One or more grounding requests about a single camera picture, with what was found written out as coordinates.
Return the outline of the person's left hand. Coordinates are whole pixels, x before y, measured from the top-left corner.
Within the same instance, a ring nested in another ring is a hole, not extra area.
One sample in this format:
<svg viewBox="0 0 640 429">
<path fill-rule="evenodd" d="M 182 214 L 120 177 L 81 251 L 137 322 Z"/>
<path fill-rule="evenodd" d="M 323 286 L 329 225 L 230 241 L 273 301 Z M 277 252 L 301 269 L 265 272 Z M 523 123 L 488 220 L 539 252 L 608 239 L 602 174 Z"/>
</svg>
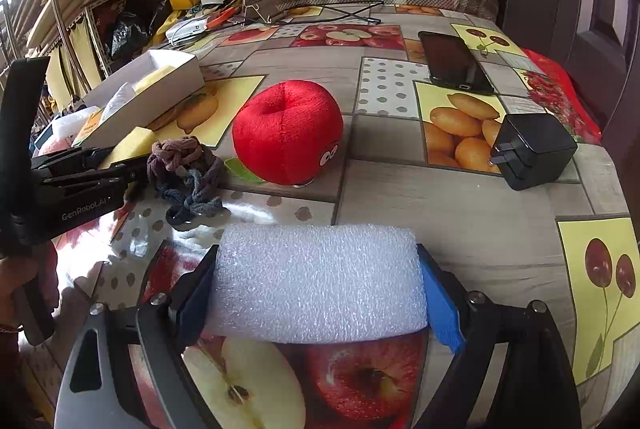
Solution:
<svg viewBox="0 0 640 429">
<path fill-rule="evenodd" d="M 43 259 L 43 264 L 23 257 L 1 260 L 1 328 L 15 333 L 21 325 L 14 307 L 12 293 L 27 284 L 34 277 L 39 279 L 39 287 L 50 310 L 60 303 L 58 291 L 58 253 L 52 248 Z"/>
</svg>

